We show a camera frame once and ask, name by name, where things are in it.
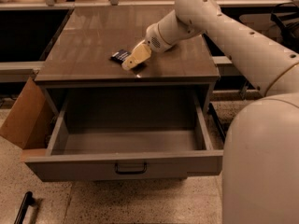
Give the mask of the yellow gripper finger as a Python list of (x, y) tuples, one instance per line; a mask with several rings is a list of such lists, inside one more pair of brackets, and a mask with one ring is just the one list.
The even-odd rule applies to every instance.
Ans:
[(151, 56), (151, 49), (145, 43), (136, 46), (131, 55), (121, 64), (124, 70), (131, 70), (146, 61)]

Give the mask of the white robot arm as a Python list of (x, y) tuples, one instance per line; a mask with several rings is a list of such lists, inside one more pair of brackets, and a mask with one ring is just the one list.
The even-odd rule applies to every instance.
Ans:
[(299, 224), (299, 57), (221, 12), (213, 0), (175, 0), (123, 63), (126, 70), (201, 32), (262, 99), (230, 125), (222, 160), (223, 224)]

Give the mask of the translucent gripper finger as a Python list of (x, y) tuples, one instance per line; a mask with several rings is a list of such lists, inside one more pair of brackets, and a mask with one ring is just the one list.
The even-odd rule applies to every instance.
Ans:
[(135, 45), (134, 48), (132, 49), (132, 51), (134, 51), (135, 49), (137, 49), (142, 44), (145, 44), (145, 40), (141, 40), (137, 45)]

